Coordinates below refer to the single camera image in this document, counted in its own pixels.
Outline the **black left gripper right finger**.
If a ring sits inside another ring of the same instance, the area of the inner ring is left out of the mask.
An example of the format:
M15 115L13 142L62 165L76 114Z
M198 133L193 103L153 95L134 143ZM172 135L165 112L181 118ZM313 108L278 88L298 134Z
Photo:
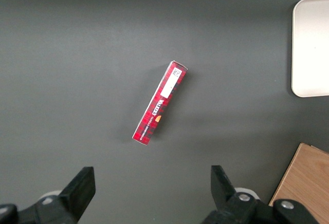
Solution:
M211 194L216 210L202 223L318 223L295 200L278 199L269 206L246 191L238 192L220 165L211 167Z

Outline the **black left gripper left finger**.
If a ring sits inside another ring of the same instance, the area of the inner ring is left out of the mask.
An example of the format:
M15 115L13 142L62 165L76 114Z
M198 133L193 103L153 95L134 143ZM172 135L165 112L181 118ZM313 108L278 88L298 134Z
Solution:
M1 204L1 223L78 223L95 192L94 168L86 166L58 194L49 193L24 210Z

